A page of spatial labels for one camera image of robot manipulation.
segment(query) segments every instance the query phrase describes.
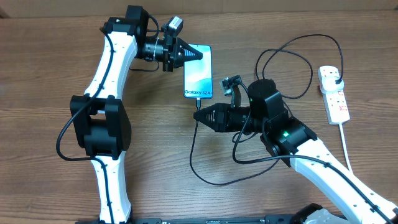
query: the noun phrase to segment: wooden table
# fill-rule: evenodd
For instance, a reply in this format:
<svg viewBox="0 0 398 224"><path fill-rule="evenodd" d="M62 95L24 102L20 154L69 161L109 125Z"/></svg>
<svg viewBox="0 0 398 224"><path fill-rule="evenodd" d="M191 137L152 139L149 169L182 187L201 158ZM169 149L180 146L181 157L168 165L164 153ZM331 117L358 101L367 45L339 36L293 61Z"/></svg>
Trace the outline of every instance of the wooden table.
<svg viewBox="0 0 398 224"><path fill-rule="evenodd" d="M157 16L163 24L170 16ZM241 75L255 80L254 64L268 48L305 34L336 38L345 58L345 92L351 121L345 124L354 173L383 197L398 203L398 13L295 12L181 15L186 42L213 49L214 97L203 106L228 103L218 80ZM0 20L0 223L73 223L96 219L100 198L90 162L65 162L55 140L70 117L72 95L90 84L103 51L98 30L107 17ZM314 67L313 85L299 100L287 100L294 115L312 128L345 164L337 126L328 124L316 70L340 67L334 43L312 37L290 50ZM150 63L134 61L134 67ZM134 216L160 218L261 217L295 213L311 202L338 210L306 178L282 162L270 172L227 187L197 179L188 157L195 122L194 100L183 97L183 70L130 73L124 105L132 124L126 182ZM308 65L278 54L267 67L286 95L301 93ZM243 97L243 105L248 105ZM231 158L231 134L199 126L194 166L213 182L245 177L270 164L242 166ZM62 141L70 157L84 156L73 127ZM258 138L242 143L241 159L266 156Z"/></svg>

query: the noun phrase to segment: robotic arm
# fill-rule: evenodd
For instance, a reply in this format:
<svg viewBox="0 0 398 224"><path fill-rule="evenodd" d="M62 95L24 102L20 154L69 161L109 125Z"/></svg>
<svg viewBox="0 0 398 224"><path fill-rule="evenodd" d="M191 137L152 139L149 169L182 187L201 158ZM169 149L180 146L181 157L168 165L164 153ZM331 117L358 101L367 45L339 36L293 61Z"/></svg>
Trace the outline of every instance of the robotic arm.
<svg viewBox="0 0 398 224"><path fill-rule="evenodd" d="M94 79L84 96L73 96L70 102L79 146L86 149L97 175L101 213L95 223L132 223L124 176L131 125L121 99L133 59L162 62L163 71L172 72L186 61L202 58L201 52L177 37L181 18L175 16L162 26L163 39L146 36L149 18L153 19L140 6L128 6L125 18L109 18L103 27L108 36ZM101 82L102 90L95 97ZM79 111L89 101L90 105ZM104 113L106 119L90 117L97 113Z"/></svg>
<svg viewBox="0 0 398 224"><path fill-rule="evenodd" d="M396 205L364 185L332 156L311 129L297 118L288 116L282 95L276 89L273 80L258 80L250 84L247 88L250 106L245 108L238 107L240 93L237 86L243 86L240 76L227 78L220 83L225 95L233 96L232 103L217 103L195 112L193 117L216 132L260 132L261 141L272 156L240 161L235 157L235 147L235 162L251 164L282 159L288 167L292 167L313 182L340 209L349 223L385 223L386 219L391 220L391 223L397 221ZM301 223L302 218L293 217L291 223ZM322 222L321 215L311 217L307 214L304 220L305 223Z"/></svg>

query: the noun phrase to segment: white power strip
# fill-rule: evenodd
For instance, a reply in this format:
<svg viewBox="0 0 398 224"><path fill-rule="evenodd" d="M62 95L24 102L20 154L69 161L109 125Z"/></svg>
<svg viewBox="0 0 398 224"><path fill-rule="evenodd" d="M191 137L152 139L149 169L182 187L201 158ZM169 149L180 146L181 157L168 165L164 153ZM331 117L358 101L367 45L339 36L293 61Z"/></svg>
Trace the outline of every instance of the white power strip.
<svg viewBox="0 0 398 224"><path fill-rule="evenodd" d="M347 102L343 91L344 82L340 84L335 83L335 80L340 77L340 74L338 69L333 66L320 67L318 70L318 77L329 124L338 124L347 167L350 172L353 172L351 164L349 163L343 132L343 123L349 120Z"/></svg>

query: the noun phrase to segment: phone screen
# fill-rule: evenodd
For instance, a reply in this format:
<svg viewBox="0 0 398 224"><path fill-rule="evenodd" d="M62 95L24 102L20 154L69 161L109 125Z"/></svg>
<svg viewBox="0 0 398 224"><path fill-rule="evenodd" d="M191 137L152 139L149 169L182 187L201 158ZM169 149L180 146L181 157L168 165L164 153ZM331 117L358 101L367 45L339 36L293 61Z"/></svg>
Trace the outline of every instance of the phone screen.
<svg viewBox="0 0 398 224"><path fill-rule="evenodd" d="M190 46L199 50L203 58L184 63L184 96L186 98L212 98L211 47L197 44L190 44Z"/></svg>

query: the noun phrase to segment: black bracket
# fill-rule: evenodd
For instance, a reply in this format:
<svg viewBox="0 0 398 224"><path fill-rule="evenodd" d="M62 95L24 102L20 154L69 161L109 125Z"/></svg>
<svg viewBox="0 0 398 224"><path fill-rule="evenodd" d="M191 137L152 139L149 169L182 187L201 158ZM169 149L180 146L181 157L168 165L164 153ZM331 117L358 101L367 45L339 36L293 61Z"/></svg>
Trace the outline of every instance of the black bracket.
<svg viewBox="0 0 398 224"><path fill-rule="evenodd" d="M70 100L72 116L88 100L88 95L73 96ZM96 115L98 111L104 111L105 120L91 118L90 115ZM117 160L120 153L130 146L131 124L122 101L114 96L95 98L91 106L73 120L73 125L78 144L86 149L87 156L111 156Z"/></svg>
<svg viewBox="0 0 398 224"><path fill-rule="evenodd" d="M227 77L223 80L220 80L220 85L224 96L232 95L231 108L237 108L241 106L242 96L238 88L239 82L242 83L240 75L236 75L232 78Z"/></svg>
<svg viewBox="0 0 398 224"><path fill-rule="evenodd" d="M144 46L146 41L148 21L148 12L142 6L128 6L125 18L110 17L104 24L104 30L109 34L112 31L117 31L126 32L127 35L134 35L137 45L140 46L136 58L142 58L141 47Z"/></svg>

